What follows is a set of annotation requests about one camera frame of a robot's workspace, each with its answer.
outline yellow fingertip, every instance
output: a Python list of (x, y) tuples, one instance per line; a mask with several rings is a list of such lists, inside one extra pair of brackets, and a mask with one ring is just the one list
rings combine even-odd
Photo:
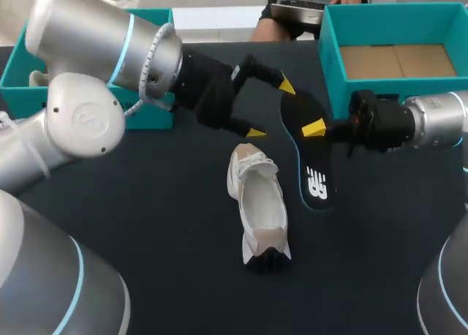
[(282, 91), (286, 91), (286, 92), (289, 92), (290, 94), (293, 94), (295, 95), (295, 91), (294, 91), (294, 88), (293, 86), (291, 85), (290, 81), (286, 78), (286, 75), (284, 75), (284, 73), (282, 72), (283, 74), (283, 82), (281, 83), (281, 85), (278, 87), (279, 90), (282, 90)]
[(266, 135), (266, 132), (261, 132), (260, 130), (250, 128), (249, 132), (246, 135), (246, 138), (252, 138), (254, 136), (265, 136), (265, 135)]
[(323, 136), (325, 135), (327, 127), (325, 126), (325, 122), (323, 119), (319, 119), (314, 123), (310, 123), (305, 127), (302, 127), (302, 133), (307, 138), (309, 136)]

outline person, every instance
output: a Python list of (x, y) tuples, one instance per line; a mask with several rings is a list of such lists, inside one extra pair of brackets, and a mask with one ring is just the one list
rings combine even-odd
[[(262, 15), (258, 21), (257, 27), (252, 34), (250, 41), (261, 42), (261, 41), (286, 41), (296, 39), (301, 36), (304, 31), (308, 31), (314, 34), (318, 38), (320, 34), (320, 27), (311, 27), (307, 29), (304, 25), (299, 23), (291, 23), (284, 21), (276, 21), (271, 15), (270, 4), (276, 2), (276, 0), (268, 0), (265, 9), (262, 11)], [(359, 4), (365, 3), (367, 0), (332, 0), (332, 4)]]

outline shoe lace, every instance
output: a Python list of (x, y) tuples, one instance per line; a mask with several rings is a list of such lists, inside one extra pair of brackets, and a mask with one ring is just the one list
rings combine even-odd
[(252, 165), (260, 165), (260, 164), (269, 164), (275, 165), (274, 162), (267, 158), (267, 156), (263, 152), (257, 152), (246, 158), (241, 159), (237, 165), (237, 175), (239, 178), (246, 172), (246, 170)]

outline new balance logo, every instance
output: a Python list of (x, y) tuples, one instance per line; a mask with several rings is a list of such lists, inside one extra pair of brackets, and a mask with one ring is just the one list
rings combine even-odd
[(308, 180), (310, 195), (318, 197), (321, 200), (326, 200), (328, 196), (327, 186), (325, 185), (325, 175), (317, 173), (316, 170), (312, 170), (309, 167), (307, 167), (307, 174), (310, 175)]

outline black table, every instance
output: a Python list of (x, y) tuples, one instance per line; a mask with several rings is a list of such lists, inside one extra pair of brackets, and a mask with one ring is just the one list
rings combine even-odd
[[(197, 49), (231, 64), (253, 53), (328, 104), (313, 42)], [(20, 196), (121, 273), (129, 335), (422, 334), (420, 277), (464, 213), (460, 149), (358, 150), (348, 160), (338, 146), (336, 207), (313, 213), (299, 198), (280, 98), (248, 82), (237, 115), (268, 127), (253, 143), (280, 168), (293, 258), (281, 273), (242, 264), (238, 206), (226, 190), (240, 139), (188, 113), (170, 131), (129, 132), (114, 152), (68, 165)]]

